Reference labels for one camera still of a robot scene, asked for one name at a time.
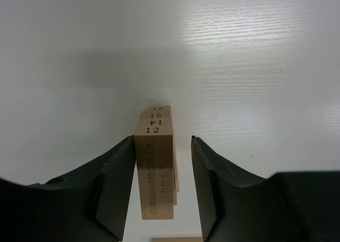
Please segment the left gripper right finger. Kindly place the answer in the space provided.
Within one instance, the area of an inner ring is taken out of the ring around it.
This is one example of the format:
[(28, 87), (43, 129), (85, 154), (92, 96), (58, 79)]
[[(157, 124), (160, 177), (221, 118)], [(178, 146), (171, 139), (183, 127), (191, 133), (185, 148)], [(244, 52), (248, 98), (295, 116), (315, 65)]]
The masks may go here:
[(259, 177), (191, 139), (204, 241), (339, 241), (339, 172)]

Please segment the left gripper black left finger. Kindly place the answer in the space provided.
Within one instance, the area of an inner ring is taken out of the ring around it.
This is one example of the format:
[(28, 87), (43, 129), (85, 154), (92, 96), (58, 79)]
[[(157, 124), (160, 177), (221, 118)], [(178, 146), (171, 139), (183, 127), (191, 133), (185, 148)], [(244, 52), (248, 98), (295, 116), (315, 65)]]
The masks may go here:
[(1, 241), (122, 241), (133, 137), (45, 184), (1, 180)]

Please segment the wood block eight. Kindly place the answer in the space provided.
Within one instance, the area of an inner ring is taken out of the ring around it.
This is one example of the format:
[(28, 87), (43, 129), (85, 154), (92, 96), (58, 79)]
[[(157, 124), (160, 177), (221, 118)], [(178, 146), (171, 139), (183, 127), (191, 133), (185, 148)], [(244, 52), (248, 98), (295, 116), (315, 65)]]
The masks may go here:
[(139, 125), (134, 132), (141, 215), (144, 220), (174, 218), (173, 135), (160, 125)]

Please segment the wood block four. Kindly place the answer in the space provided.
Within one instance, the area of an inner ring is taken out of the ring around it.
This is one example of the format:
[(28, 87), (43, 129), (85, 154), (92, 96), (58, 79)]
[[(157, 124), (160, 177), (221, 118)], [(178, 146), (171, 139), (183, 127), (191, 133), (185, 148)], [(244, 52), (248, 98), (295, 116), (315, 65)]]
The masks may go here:
[(134, 142), (141, 201), (155, 214), (157, 208), (173, 206), (176, 193), (172, 120), (141, 120), (136, 128)]

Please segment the wood block three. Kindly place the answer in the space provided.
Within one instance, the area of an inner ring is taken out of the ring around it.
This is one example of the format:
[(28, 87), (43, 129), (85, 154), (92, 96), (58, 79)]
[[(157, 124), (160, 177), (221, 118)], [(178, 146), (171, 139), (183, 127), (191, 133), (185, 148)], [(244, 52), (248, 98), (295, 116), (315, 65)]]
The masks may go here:
[(143, 136), (172, 136), (172, 145), (174, 139), (174, 127), (172, 118), (160, 111), (143, 111), (140, 114), (136, 133)]

